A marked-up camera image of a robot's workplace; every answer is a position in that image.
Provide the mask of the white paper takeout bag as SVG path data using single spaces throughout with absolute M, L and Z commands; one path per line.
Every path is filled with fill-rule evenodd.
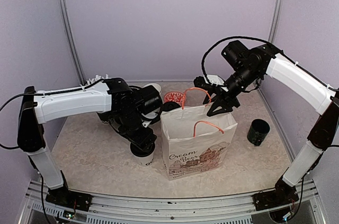
M 162 154 L 167 177 L 176 180 L 219 168 L 238 123 L 230 113 L 207 116 L 211 107 L 185 106 L 160 116 Z

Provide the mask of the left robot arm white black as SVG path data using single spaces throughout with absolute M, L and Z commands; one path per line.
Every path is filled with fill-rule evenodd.
M 74 200 L 66 179 L 51 156 L 44 140 L 43 124 L 59 118 L 97 113 L 103 123 L 118 128 L 116 133 L 130 142 L 130 151 L 140 165 L 148 166 L 154 158 L 157 139 L 149 127 L 160 120 L 161 87 L 148 84 L 130 86 L 122 78 L 96 76 L 80 87 L 55 91 L 25 89 L 17 144 L 41 174 L 48 189 L 62 205 Z

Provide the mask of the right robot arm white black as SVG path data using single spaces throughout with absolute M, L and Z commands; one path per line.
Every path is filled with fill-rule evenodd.
M 284 144 L 282 154 L 274 154 L 266 158 L 268 164 L 276 164 L 281 172 L 285 171 L 286 165 L 281 163 L 286 154 L 296 156 L 306 142 L 311 128 L 316 123 L 319 114 L 302 96 L 295 93 L 288 86 L 268 76 L 263 76 L 258 93 L 270 113 L 276 131 Z M 329 148 L 323 155 L 319 164 L 311 172 L 318 193 L 321 197 L 338 196 L 338 148 Z

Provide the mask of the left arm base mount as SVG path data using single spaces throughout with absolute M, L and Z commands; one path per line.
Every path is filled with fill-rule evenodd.
M 46 201 L 73 210 L 88 212 L 92 198 L 90 194 L 70 190 L 67 182 L 64 181 L 62 187 L 53 190 L 48 189 Z

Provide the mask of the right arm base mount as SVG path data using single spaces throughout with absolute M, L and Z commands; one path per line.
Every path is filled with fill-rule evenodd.
M 299 196 L 295 186 L 289 186 L 283 180 L 278 180 L 274 189 L 258 192 L 253 195 L 256 211 L 266 210 L 298 201 Z

